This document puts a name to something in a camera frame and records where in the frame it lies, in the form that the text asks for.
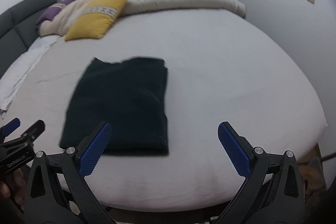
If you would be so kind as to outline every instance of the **human hand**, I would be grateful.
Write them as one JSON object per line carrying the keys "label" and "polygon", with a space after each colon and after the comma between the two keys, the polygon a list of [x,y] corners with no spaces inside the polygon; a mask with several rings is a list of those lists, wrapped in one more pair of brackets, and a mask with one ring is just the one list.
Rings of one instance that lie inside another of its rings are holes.
{"label": "human hand", "polygon": [[0,182],[0,194],[4,198],[9,198],[11,196],[9,189],[14,192],[14,200],[21,206],[21,209],[23,210],[26,182],[20,169],[15,170],[11,175],[9,175],[6,178],[6,182]]}

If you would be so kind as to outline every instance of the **logo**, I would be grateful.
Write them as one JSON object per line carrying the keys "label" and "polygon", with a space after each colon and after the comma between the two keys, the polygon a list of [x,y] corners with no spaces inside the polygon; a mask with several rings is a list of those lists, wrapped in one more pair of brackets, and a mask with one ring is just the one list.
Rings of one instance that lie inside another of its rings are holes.
{"label": "logo", "polygon": [[10,164],[7,164],[7,167],[12,167],[13,165],[16,165],[17,163],[19,163],[21,160],[25,159],[26,156],[22,155],[21,157],[19,157],[16,160],[13,160]]}

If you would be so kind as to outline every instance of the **yellow pillow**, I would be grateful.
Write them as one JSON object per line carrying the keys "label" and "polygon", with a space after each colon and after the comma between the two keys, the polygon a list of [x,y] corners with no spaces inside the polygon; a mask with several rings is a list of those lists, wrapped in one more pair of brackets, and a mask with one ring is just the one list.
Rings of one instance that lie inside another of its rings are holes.
{"label": "yellow pillow", "polygon": [[102,38],[118,18],[127,0],[93,0],[72,24],[64,40]]}

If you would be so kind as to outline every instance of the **dark green fabric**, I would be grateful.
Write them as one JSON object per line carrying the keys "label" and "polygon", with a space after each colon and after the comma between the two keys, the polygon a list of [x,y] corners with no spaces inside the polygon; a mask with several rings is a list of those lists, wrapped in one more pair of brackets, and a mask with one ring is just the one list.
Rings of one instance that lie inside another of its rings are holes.
{"label": "dark green fabric", "polygon": [[168,154],[164,60],[133,58],[122,63],[94,59],[78,82],[67,110],[60,147],[77,146],[101,121],[112,127],[105,153]]}

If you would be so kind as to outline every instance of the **purple pillow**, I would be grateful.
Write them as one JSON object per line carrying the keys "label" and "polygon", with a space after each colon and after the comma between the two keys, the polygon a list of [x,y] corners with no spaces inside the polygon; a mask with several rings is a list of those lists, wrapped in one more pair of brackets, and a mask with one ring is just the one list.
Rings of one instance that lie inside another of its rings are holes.
{"label": "purple pillow", "polygon": [[40,18],[37,20],[36,25],[39,25],[45,20],[53,20],[54,17],[68,4],[74,2],[75,0],[62,0],[58,3],[53,4],[47,10],[43,12]]}

